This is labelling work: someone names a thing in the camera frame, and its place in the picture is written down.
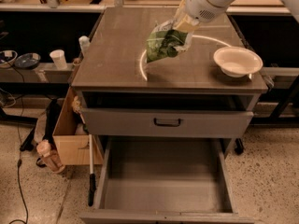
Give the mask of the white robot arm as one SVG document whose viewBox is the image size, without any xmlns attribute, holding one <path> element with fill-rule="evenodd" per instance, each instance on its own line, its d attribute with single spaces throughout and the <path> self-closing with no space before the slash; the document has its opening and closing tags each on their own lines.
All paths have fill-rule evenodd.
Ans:
<svg viewBox="0 0 299 224">
<path fill-rule="evenodd" d="M 299 21 L 299 0 L 280 0 Z M 224 13 L 234 0 L 182 0 L 174 16 L 173 29 L 190 33 L 201 23 L 213 21 Z"/>
</svg>

